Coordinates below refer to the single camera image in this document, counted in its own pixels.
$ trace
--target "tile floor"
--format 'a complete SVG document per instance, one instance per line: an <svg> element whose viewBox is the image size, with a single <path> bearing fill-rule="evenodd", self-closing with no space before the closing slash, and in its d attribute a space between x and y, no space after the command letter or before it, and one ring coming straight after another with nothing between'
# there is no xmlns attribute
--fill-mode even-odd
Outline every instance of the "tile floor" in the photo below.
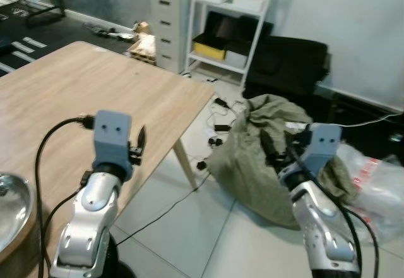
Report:
<svg viewBox="0 0 404 278"><path fill-rule="evenodd" d="M197 73L193 78L206 81ZM212 85L230 104L242 100L238 86L223 81ZM182 137L193 167L197 159L211 152L206 144L209 115L206 106ZM217 123L229 123L234 117L220 118ZM199 183L206 176L197 170L195 174ZM125 238L189 191L187 179L170 153L116 220L112 234L117 241ZM373 250L364 247L362 251L362 276L370 278ZM165 217L120 245L119 253L137 278L311 277L301 233L272 226L254 215L212 177ZM404 238L384 245L380 254L379 277L404 277Z"/></svg>

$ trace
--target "shelf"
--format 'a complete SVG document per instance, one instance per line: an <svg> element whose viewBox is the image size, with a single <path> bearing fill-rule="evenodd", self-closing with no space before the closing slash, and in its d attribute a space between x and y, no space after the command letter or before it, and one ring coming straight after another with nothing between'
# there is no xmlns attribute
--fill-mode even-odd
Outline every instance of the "shelf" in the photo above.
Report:
<svg viewBox="0 0 404 278"><path fill-rule="evenodd" d="M188 54L188 57L190 57L194 60L198 60L201 62L205 62L205 63L211 64L211 65L217 66L219 68L224 68L225 70L228 70L228 71L234 71L239 74L244 74L244 72L246 71L244 68L236 68L234 66L228 65L223 60L208 58L206 56L195 54L194 52Z"/></svg>
<svg viewBox="0 0 404 278"><path fill-rule="evenodd" d="M252 15L252 16L261 16L262 9L260 11L252 11L250 9L245 9L245 8L239 8L238 6L234 6L231 3L228 2L224 2L224 3L211 3L208 1L204 1L204 0L195 0L198 3L203 3L206 4L208 6L212 6L214 8L221 8L221 9L227 9L228 11L236 11L238 13L243 13L243 14L247 14L247 15Z"/></svg>

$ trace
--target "stainless steel bowl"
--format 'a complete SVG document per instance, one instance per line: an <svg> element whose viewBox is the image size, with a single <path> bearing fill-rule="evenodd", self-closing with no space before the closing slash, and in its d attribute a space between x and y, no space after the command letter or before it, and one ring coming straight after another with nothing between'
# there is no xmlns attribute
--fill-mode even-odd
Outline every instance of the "stainless steel bowl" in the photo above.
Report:
<svg viewBox="0 0 404 278"><path fill-rule="evenodd" d="M34 194L27 180L0 173L0 252L24 228L33 203Z"/></svg>

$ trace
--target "white plastic bag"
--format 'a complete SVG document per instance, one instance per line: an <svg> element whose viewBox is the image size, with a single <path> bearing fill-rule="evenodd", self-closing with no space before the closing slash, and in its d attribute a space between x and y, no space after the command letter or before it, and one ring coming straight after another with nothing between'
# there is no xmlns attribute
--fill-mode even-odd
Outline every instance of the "white plastic bag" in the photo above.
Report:
<svg viewBox="0 0 404 278"><path fill-rule="evenodd" d="M337 151L358 188L352 203L373 228L381 242L404 233L404 167L366 157L350 145L342 143ZM359 221L354 221L361 240L370 236Z"/></svg>

